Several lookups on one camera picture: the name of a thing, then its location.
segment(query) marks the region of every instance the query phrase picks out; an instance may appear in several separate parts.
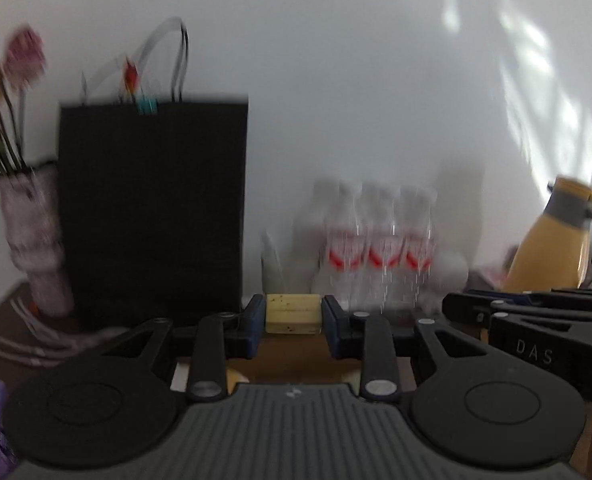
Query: plastic bottle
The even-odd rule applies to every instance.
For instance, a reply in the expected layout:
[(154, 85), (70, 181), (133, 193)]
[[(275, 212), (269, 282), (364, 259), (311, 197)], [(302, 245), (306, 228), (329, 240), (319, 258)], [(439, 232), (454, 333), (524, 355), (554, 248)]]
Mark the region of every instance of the plastic bottle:
[(431, 273), (416, 301), (416, 312), (422, 312), (423, 317), (440, 317), (443, 298), (450, 292), (465, 288), (468, 275), (467, 261), (460, 253), (436, 247), (431, 261)]
[(399, 296), (408, 312), (416, 308), (431, 268), (436, 244), (431, 220), (435, 202), (433, 189), (404, 187), (400, 191), (397, 208), (405, 229), (405, 247), (399, 272)]
[(358, 303), (361, 310), (386, 314), (401, 303), (396, 280), (405, 241), (391, 194), (381, 190), (367, 218), (369, 241)]
[(361, 194), (356, 200), (356, 208), (365, 221), (373, 215), (383, 193), (383, 187), (378, 182), (365, 180), (362, 183)]
[(367, 241), (367, 228), (351, 191), (341, 189), (340, 199), (325, 225), (327, 243), (313, 292), (333, 294), (343, 310), (350, 310), (356, 300)]
[(325, 218), (338, 202), (340, 189), (338, 179), (316, 180), (311, 200), (297, 214), (293, 225), (286, 292), (304, 294), (311, 291), (327, 241)]

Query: screw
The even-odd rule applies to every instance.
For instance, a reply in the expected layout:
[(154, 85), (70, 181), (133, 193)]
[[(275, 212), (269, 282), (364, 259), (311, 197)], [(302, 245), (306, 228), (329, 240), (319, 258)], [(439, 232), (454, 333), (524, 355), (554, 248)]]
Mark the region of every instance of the screw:
[(387, 397), (396, 393), (398, 387), (386, 379), (375, 379), (365, 384), (365, 390), (377, 397)]
[(198, 381), (191, 387), (191, 393), (197, 397), (216, 397), (222, 388), (214, 381)]

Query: black circular pad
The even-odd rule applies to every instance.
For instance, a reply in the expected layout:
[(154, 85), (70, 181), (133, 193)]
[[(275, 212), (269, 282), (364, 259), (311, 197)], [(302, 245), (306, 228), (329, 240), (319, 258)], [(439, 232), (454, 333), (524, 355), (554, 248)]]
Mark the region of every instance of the black circular pad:
[(4, 410), (12, 446), (32, 462), (97, 468), (155, 446), (176, 416), (169, 386), (137, 360), (74, 360), (13, 391)]
[(585, 405), (570, 384), (518, 359), (452, 359), (415, 391), (410, 415), (459, 462), (534, 468), (571, 455)]

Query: teal clip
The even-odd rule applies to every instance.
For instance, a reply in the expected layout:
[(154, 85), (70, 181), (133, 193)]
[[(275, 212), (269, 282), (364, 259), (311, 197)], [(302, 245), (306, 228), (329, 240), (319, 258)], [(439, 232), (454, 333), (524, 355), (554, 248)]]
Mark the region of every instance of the teal clip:
[(156, 115), (158, 113), (158, 103), (155, 99), (143, 97), (136, 101), (138, 113), (140, 115)]

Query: vase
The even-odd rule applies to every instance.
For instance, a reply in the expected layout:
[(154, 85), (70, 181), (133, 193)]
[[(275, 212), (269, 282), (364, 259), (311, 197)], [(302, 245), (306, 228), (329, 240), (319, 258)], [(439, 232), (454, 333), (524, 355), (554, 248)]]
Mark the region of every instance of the vase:
[(39, 311), (67, 316), (74, 301), (63, 269), (56, 163), (0, 177), (0, 208), (12, 262), (26, 272)]

